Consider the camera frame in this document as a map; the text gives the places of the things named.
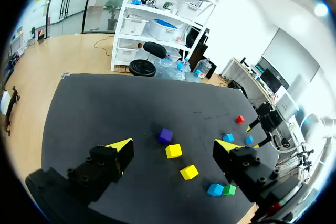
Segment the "plastic bottle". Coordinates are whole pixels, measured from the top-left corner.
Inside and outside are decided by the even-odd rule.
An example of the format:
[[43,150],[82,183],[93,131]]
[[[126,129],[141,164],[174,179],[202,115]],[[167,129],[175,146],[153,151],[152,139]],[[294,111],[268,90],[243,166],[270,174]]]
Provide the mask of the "plastic bottle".
[[188,58],[185,58],[184,61],[178,61],[177,63],[182,63],[183,66],[182,66],[182,71],[185,72],[185,73],[190,73],[191,72],[191,69],[190,69],[190,65],[189,65],[189,59]]
[[202,78],[198,76],[200,73],[201,71],[199,69],[197,69],[194,73],[185,73],[185,81],[201,83]]
[[167,71],[169,67],[172,66],[172,59],[170,58],[171,53],[167,52],[166,58],[164,59],[157,59],[154,63],[154,66],[156,68],[156,72],[154,77],[162,78],[163,74]]
[[210,71],[210,69],[211,69],[211,64],[210,64],[210,59],[208,58],[208,59],[206,59],[206,60],[200,60],[199,62],[198,62],[198,64],[196,65],[196,67],[195,67],[195,69],[194,69],[194,73],[196,72],[196,70],[198,69],[198,70],[200,70],[201,71],[201,75],[200,75],[200,77],[201,78],[204,78],[208,73],[209,73],[209,71]]
[[185,73],[182,71],[183,64],[179,63],[177,64],[176,68],[169,68],[164,74],[163,79],[168,80],[179,80],[184,81],[185,80]]

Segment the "whiteboard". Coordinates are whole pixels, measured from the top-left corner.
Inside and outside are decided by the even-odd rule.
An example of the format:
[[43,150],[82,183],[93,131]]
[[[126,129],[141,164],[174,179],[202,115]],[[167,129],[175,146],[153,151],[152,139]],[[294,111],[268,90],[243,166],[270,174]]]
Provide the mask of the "whiteboard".
[[279,29],[263,57],[281,74],[289,85],[301,74],[311,81],[319,64],[301,44]]

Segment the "office chair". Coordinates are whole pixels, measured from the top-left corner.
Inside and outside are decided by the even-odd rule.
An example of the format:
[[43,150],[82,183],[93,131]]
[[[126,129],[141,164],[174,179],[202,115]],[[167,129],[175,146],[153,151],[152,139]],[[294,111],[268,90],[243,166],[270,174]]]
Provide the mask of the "office chair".
[[[166,49],[154,42],[146,42],[143,49],[152,55],[164,59],[167,55]],[[130,72],[135,76],[152,77],[155,75],[156,69],[153,63],[147,60],[134,60],[129,65]]]

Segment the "glass wall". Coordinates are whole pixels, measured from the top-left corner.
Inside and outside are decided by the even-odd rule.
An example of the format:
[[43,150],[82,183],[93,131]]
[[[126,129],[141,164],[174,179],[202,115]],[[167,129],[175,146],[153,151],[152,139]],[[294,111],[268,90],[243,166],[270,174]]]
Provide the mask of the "glass wall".
[[114,33],[123,0],[89,0],[84,32]]
[[48,36],[81,33],[87,0],[51,0]]
[[49,0],[29,0],[26,9],[17,22],[11,38],[22,34],[23,41],[27,43],[32,38],[32,28],[37,31],[46,27],[46,15]]

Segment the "black table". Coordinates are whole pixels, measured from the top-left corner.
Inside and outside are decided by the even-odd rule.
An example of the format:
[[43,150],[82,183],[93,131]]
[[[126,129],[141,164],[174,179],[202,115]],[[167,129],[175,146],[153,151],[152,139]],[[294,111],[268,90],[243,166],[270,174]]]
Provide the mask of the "black table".
[[[245,125],[235,118],[243,115]],[[42,168],[66,177],[95,145],[133,138],[135,156],[118,183],[90,208],[127,223],[236,223],[252,206],[238,188],[234,196],[207,194],[212,183],[228,185],[212,158],[213,142],[233,133],[244,145],[245,129],[257,114],[235,89],[156,78],[72,74],[61,80],[48,112]],[[183,155],[167,159],[156,141],[161,128],[174,132]],[[266,136],[260,125],[251,134]],[[269,144],[258,156],[274,168]],[[194,164],[199,175],[184,180],[180,170]]]

